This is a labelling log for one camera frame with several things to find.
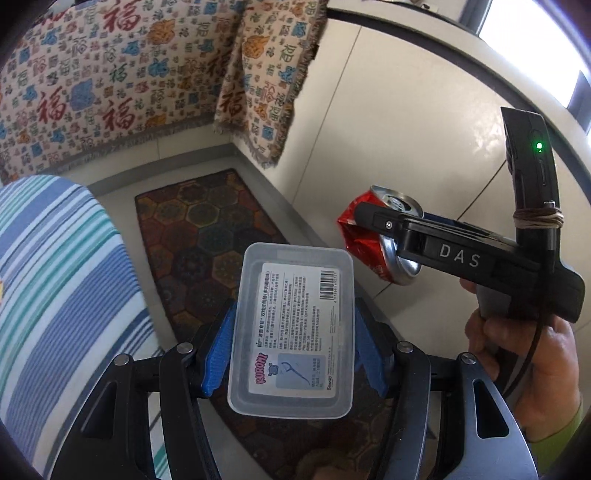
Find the product label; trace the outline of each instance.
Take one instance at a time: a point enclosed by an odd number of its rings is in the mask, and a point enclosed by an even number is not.
[[[339,361],[339,270],[265,263],[258,285],[248,391],[334,397]]]

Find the blanket fringe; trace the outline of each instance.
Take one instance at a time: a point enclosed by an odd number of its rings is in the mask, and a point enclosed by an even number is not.
[[[150,129],[148,132],[140,132],[128,137],[118,138],[117,140],[108,143],[107,145],[101,145],[90,151],[81,152],[80,154],[73,155],[67,160],[61,162],[58,165],[51,166],[50,168],[43,171],[47,174],[63,174],[70,171],[73,168],[84,165],[96,158],[104,157],[118,150],[125,148],[134,147],[151,140],[156,140],[161,137],[173,135],[189,128],[203,127],[205,125],[211,125],[213,123],[213,114],[202,115],[198,118],[186,118],[178,123],[162,125]]]
[[[277,165],[277,161],[269,159],[260,152],[256,144],[252,142],[250,135],[248,135],[248,132],[241,128],[239,125],[234,125],[230,123],[220,123],[218,121],[215,121],[213,123],[213,131],[218,134],[231,134],[234,137],[240,138],[248,146],[248,150],[250,151],[252,158],[262,168],[270,168],[275,167]]]
[[[320,42],[322,34],[324,33],[324,28],[328,21],[328,3],[329,0],[321,0],[319,2],[316,17],[312,22],[310,28],[310,35],[306,40],[306,48],[304,49],[300,61],[297,65],[295,81],[292,83],[291,89],[287,94],[283,113],[281,115],[281,118],[279,119],[277,133],[278,152],[276,154],[271,153],[270,159],[267,159],[267,161],[270,161],[270,163],[273,165],[276,165],[277,162],[279,162],[281,154],[283,153],[285,142],[287,140],[287,134],[294,119],[294,102],[296,101],[297,96],[300,94],[304,81],[308,76],[308,67],[310,66],[312,60],[314,60],[317,51],[317,46]]]

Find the blue gripper pad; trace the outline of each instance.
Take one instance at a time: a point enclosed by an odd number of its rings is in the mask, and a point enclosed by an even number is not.
[[[223,376],[226,373],[232,353],[235,319],[236,302],[234,302],[234,305],[232,305],[222,320],[222,325],[205,359],[205,372],[203,373],[201,390],[206,397],[211,397],[213,391],[222,384]]]
[[[355,349],[359,354],[359,360],[365,369],[365,375],[369,385],[384,398],[388,392],[386,382],[385,359],[380,354],[374,339],[365,323],[365,318],[355,306]]]

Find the window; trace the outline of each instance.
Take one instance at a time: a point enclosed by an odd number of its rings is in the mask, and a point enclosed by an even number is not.
[[[480,37],[568,107],[584,62],[534,0],[493,0]]]

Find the green sleeve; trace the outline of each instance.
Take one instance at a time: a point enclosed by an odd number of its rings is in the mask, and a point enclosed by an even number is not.
[[[530,451],[534,457],[539,475],[546,473],[550,465],[558,458],[558,455],[564,450],[564,447],[566,447],[566,444],[577,431],[582,421],[583,402],[581,402],[577,414],[566,427],[544,440],[530,443]]]

